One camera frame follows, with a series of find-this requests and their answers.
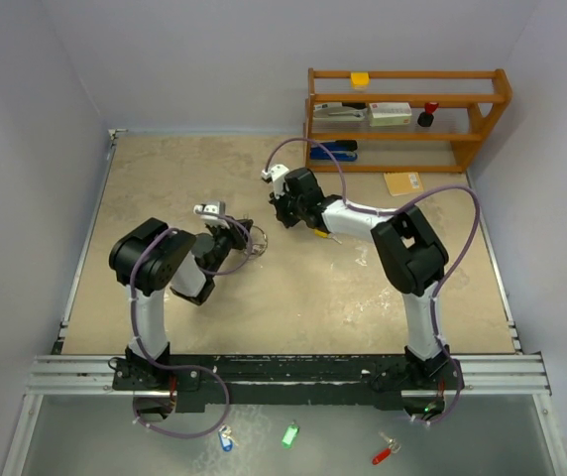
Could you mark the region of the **key with yellow tag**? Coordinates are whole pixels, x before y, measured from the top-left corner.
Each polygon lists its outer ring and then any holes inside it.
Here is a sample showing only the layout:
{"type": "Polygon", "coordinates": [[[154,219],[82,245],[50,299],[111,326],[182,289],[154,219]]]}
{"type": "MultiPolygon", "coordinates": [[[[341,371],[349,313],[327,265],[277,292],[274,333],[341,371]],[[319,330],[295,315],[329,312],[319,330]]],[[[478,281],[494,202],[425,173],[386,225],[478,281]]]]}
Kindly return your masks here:
{"type": "Polygon", "coordinates": [[[321,231],[319,229],[314,229],[313,233],[320,238],[329,239],[329,240],[336,242],[339,245],[342,245],[342,241],[333,233],[324,232],[324,231],[321,231]]]}

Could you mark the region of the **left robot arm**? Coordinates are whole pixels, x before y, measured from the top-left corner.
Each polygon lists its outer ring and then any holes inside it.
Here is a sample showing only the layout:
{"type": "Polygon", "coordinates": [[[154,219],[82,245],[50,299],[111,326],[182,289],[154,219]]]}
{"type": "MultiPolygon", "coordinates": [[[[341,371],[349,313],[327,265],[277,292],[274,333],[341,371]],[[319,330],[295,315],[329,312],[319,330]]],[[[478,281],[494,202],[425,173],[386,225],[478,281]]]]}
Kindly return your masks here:
{"type": "Polygon", "coordinates": [[[207,231],[192,234],[150,218],[121,238],[109,255],[109,267],[129,293],[132,337],[126,362],[149,389],[170,378],[170,341],[165,328],[165,292],[202,305],[215,288],[214,278],[231,252],[249,257],[254,221],[222,216],[207,231]]]}

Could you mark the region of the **large metal keyring with clips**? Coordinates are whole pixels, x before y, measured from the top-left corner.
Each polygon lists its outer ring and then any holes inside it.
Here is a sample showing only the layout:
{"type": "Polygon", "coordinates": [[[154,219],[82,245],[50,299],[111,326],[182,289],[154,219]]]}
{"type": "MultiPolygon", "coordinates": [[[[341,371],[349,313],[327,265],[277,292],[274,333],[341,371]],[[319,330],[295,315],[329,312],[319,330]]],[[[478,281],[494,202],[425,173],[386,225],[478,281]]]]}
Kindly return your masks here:
{"type": "Polygon", "coordinates": [[[244,254],[251,259],[256,259],[264,255],[269,246],[268,234],[258,225],[253,225],[250,230],[251,247],[244,250],[244,254]]]}

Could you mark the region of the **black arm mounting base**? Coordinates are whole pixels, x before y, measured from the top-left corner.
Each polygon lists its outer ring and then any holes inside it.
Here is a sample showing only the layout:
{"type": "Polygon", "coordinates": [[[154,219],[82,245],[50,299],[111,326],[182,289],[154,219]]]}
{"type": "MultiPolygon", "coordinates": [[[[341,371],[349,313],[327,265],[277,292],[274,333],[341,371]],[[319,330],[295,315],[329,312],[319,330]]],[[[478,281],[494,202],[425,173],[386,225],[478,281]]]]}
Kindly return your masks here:
{"type": "Polygon", "coordinates": [[[113,357],[118,392],[168,392],[179,413],[208,405],[367,406],[434,414],[446,391],[464,388],[460,363],[445,355],[422,363],[408,354],[206,355],[164,353],[155,366],[113,357]]]}

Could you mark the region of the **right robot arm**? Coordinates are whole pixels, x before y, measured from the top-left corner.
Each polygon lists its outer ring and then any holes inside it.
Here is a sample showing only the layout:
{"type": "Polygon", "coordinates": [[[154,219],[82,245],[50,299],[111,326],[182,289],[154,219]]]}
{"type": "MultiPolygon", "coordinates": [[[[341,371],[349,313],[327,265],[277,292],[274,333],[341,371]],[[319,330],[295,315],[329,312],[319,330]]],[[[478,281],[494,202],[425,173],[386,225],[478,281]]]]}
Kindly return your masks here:
{"type": "Polygon", "coordinates": [[[418,388],[431,387],[448,362],[435,290],[449,257],[423,213],[416,206],[395,211],[326,195],[307,168],[291,171],[274,165],[261,171],[261,178],[272,186],[269,203],[284,227],[303,222],[327,235],[348,235],[375,245],[389,283],[403,299],[408,379],[418,388]]]}

